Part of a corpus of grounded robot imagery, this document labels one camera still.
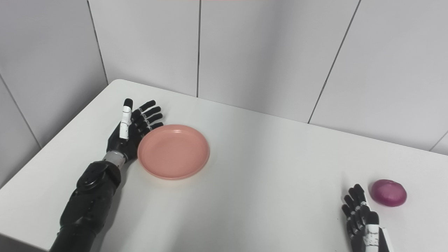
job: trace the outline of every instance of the white wall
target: white wall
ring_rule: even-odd
[[[311,123],[430,150],[448,130],[447,10],[363,0]]]
[[[430,150],[448,130],[445,1],[362,0],[310,118],[357,4],[91,0],[109,81]]]
[[[308,122],[357,4],[203,1],[199,97]]]
[[[0,188],[40,147],[0,78]]]
[[[199,1],[90,0],[108,81],[196,96]]]
[[[0,74],[45,145],[107,85],[87,2],[0,1]]]

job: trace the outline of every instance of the tabletop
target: tabletop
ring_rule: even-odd
[[[442,251],[448,237],[448,156],[115,80],[0,189],[0,233],[48,250],[75,184],[100,160],[121,119],[155,99],[165,124],[200,131],[210,159],[168,181],[138,161],[92,251],[348,252],[342,197],[356,183],[400,182],[406,203],[367,194],[396,252]]]

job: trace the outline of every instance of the purple onion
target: purple onion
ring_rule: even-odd
[[[370,196],[380,204],[397,207],[406,201],[408,194],[400,183],[389,179],[380,179],[373,183]]]

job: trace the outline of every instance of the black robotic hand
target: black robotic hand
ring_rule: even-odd
[[[126,99],[126,101],[128,101],[128,104],[130,101],[130,108],[132,109],[132,100]],[[126,162],[136,158],[137,148],[142,138],[151,130],[163,126],[163,123],[161,122],[154,123],[163,117],[162,113],[160,113],[160,107],[154,106],[155,101],[151,100],[132,112],[128,129],[129,139],[120,138],[120,126],[123,122],[119,123],[109,137],[106,151],[117,151],[122,153],[126,158]]]
[[[120,168],[137,156],[142,138],[163,123],[160,107],[148,101],[132,111],[126,99],[121,123],[109,137],[103,160],[91,163],[78,179],[76,189],[60,218],[60,230],[50,252],[89,252],[103,229],[112,200],[121,183]]]
[[[344,197],[342,211],[347,217],[347,233],[353,252],[393,252],[386,229],[379,226],[379,216],[370,210],[363,188],[356,184]]]

